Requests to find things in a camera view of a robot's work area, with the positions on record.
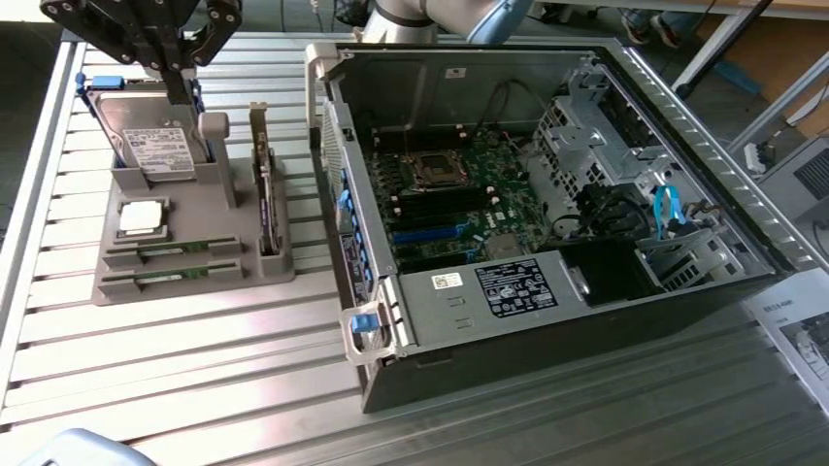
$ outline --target white sticker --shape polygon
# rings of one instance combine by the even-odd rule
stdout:
[[[194,170],[194,157],[182,128],[124,129],[124,137],[144,173]]]
[[[142,257],[154,257],[156,255],[174,255],[174,254],[183,254],[183,253],[184,253],[184,250],[182,248],[171,248],[168,250],[146,250],[139,255]]]
[[[182,280],[184,278],[183,275],[163,275],[160,277],[150,277],[148,279],[136,279],[135,283],[138,284],[150,284],[159,282],[175,282],[176,280]]]
[[[454,286],[462,286],[463,280],[461,279],[461,274],[445,274],[445,275],[433,275],[431,283],[435,285],[435,289],[451,288]]]
[[[466,68],[447,68],[446,79],[457,80],[459,78],[466,78]]]

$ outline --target gray holder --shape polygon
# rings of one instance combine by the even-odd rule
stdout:
[[[294,278],[282,162],[274,158],[278,171],[274,197],[278,235],[282,237],[283,247],[281,254],[263,256],[259,248],[259,202],[251,160],[228,158],[224,142],[230,134],[227,115],[202,114],[199,133],[210,143],[215,162],[195,165],[195,180],[154,183],[147,181],[138,168],[111,169],[110,205],[92,293],[92,302],[96,305],[283,283]],[[150,199],[166,199],[164,237],[116,239],[120,206],[124,202]],[[167,242],[175,244],[208,241],[210,238],[219,237],[232,237],[234,241],[210,244],[207,251],[143,257],[135,249],[130,250],[148,244],[158,246]],[[219,259],[234,260],[236,265],[211,270],[206,279],[148,285],[138,285],[135,280],[104,281],[104,278],[111,279],[119,275],[203,266]]]

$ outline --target barcode sticker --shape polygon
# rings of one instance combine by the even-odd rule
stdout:
[[[188,172],[194,156],[182,128],[124,129],[127,144],[144,173]]]

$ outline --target blue latch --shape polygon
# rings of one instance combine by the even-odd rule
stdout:
[[[84,86],[87,84],[87,75],[78,73],[75,75],[75,94],[83,95],[87,93]]]
[[[123,90],[124,79],[120,76],[96,76],[90,88],[94,90]]]
[[[379,317],[377,314],[358,314],[351,317],[351,331],[354,333],[369,333],[379,328]]]

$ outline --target motherboard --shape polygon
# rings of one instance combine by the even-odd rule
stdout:
[[[367,166],[401,273],[531,253],[546,240],[545,206],[505,134],[481,131],[454,149],[379,150]]]

